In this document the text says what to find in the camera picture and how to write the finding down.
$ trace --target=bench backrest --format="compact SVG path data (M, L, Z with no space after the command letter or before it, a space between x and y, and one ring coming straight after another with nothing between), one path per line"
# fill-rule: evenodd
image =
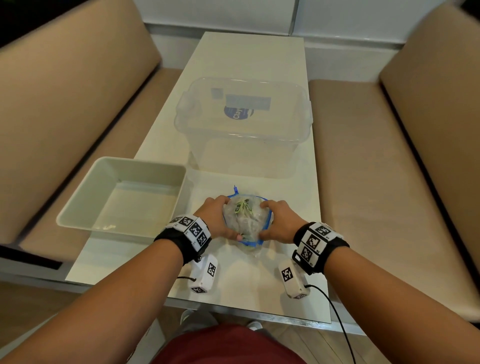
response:
M160 62L132 0L90 0L0 49L0 243L12 242Z
M480 268L480 24L445 3L380 75L476 266Z

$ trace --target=gray pants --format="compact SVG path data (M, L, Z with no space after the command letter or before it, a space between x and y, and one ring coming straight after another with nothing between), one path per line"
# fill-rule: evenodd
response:
M183 321L180 327L173 333L172 337L168 339L168 341L162 346L162 348L165 347L165 345L167 345L172 339L176 338L177 336L186 334L187 332L198 331L203 328L209 328L216 325L218 325L218 321L215 319L215 317L212 316L210 312L203 310L195 311L190 316L188 316L185 321ZM256 332L276 341L272 334L270 334L270 332L268 332L268 330L264 328L257 330Z

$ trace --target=wristband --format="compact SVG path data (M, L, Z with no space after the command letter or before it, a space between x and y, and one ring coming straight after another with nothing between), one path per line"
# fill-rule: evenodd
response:
M307 273L323 273L330 254L339 246L350 247L343 236L322 222L303 225L293 238L298 246L292 259Z
M182 253L185 265L203 254L212 240L212 235L201 218L180 215L170 221L154 241L158 239L174 242Z

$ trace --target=person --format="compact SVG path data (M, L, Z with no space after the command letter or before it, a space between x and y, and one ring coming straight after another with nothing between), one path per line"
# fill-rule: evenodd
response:
M211 238L239 238L223 220L228 201L225 196L208 198L194 213ZM262 207L274 214L271 227L261 233L263 240L293 243L307 224L285 201L265 201ZM194 256L177 238L160 235L0 363L125 363L183 264ZM349 247L333 249L323 269L346 309L391 363L480 363L480 332L472 324ZM206 313L190 315L181 329L185 327L190 329L177 333L153 363L303 363L261 330L217 325Z

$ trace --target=red shirt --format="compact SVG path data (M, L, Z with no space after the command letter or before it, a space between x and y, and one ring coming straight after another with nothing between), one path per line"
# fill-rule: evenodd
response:
M239 325L188 332L169 342L152 364L305 364L282 344Z

